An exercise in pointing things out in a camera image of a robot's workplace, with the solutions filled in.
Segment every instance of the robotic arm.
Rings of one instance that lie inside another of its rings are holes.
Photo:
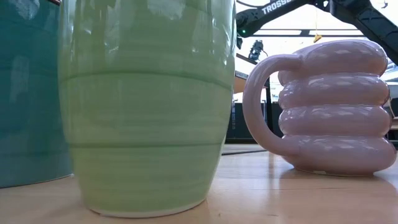
[[[238,48],[241,37],[250,37],[265,23],[311,4],[337,19],[354,25],[369,40],[378,43],[388,57],[398,64],[398,27],[373,8],[370,0],[271,0],[265,6],[248,9],[236,15]]]

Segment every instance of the green ceramic vase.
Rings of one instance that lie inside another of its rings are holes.
[[[155,217],[204,201],[234,79],[233,0],[63,0],[60,101],[85,205]]]
[[[59,6],[0,1],[0,188],[72,173],[57,81]]]

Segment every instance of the pottery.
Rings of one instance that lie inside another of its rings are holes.
[[[204,201],[233,94],[233,0],[63,0],[63,127],[84,204],[156,217]]]
[[[72,173],[57,81],[59,7],[0,1],[0,188]]]
[[[326,42],[268,57],[251,72],[243,93],[250,133],[298,170],[361,176],[386,169],[396,159],[384,138],[391,118],[381,106],[389,89],[379,77],[386,66],[383,49],[368,40]],[[284,86],[282,139],[266,126],[260,108],[262,87],[278,71]]]

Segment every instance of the mug handle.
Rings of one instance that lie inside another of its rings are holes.
[[[254,67],[244,86],[243,116],[252,137],[264,149],[281,156],[297,155],[300,148],[297,143],[281,139],[268,128],[261,111],[261,91],[271,74],[282,70],[296,70],[301,64],[300,55],[268,57]]]

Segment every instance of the desk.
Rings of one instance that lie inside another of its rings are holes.
[[[398,223],[398,164],[375,177],[292,169],[269,152],[223,156],[201,205],[160,218],[101,217],[86,209],[76,178],[0,189],[1,224]]]

